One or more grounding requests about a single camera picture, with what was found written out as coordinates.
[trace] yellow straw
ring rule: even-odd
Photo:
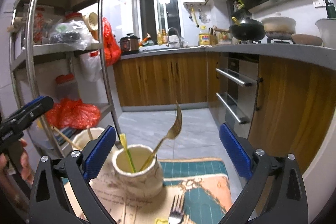
[[[128,148],[127,148],[126,135],[122,133],[122,134],[120,134],[119,138],[120,138],[121,145],[124,147],[125,152],[127,154],[128,161],[129,161],[129,164],[131,166],[131,169],[132,169],[133,173],[135,173],[136,170],[135,170],[135,167],[134,167],[132,156],[131,156],[131,153],[129,152]]]

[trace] window frame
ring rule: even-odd
[[[136,0],[136,3],[137,3],[137,12],[138,12],[139,37],[141,37],[142,36],[142,24],[141,24],[140,0]],[[179,18],[180,18],[180,29],[181,29],[180,36],[183,37],[184,36],[184,29],[183,29],[182,9],[181,9],[180,0],[177,0],[177,9],[178,9]],[[166,4],[163,4],[163,11],[164,11],[165,26],[166,26],[166,29],[168,29]],[[159,15],[158,15],[158,2],[157,2],[157,0],[154,0],[154,12],[155,12],[156,30],[159,30]]]

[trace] table mat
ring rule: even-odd
[[[155,218],[168,218],[174,195],[185,198],[188,224],[217,224],[232,206],[230,186],[224,163],[218,158],[160,160],[164,187],[159,195],[143,200],[125,196],[113,182],[112,173],[100,172],[90,185],[101,203],[122,223],[126,200],[125,224],[154,224]],[[70,183],[64,185],[76,215],[85,219]]]

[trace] blue gripper pad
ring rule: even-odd
[[[44,98],[44,96],[42,96],[42,95],[39,96],[39,97],[37,97],[36,99],[34,99],[34,100],[30,101],[29,103],[27,103],[23,108],[26,108],[26,107],[34,104],[35,102],[37,102],[38,100],[41,100],[42,98]]]
[[[253,173],[251,172],[251,159],[244,151],[236,137],[226,124],[222,124],[219,129],[219,138],[229,154],[238,175],[250,180]]]
[[[116,131],[112,126],[109,126],[100,135],[97,144],[86,158],[86,161],[82,164],[84,171],[83,177],[87,182],[89,182],[91,179],[95,179],[98,176],[98,173],[100,172],[100,169],[109,155],[115,141]]]

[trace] metal screw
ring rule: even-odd
[[[41,158],[41,161],[42,161],[42,162],[46,162],[48,159],[49,159],[48,156],[43,156],[43,157]]]
[[[295,160],[295,156],[293,154],[288,154],[287,156],[290,160]]]
[[[71,156],[72,156],[73,158],[77,158],[79,155],[80,155],[80,152],[79,152],[78,150],[75,150],[75,151],[73,151],[73,152],[71,153]]]
[[[257,149],[256,151],[255,151],[256,153],[257,153],[257,155],[259,155],[259,156],[263,156],[263,155],[265,155],[265,151],[264,150],[262,150],[262,149]]]

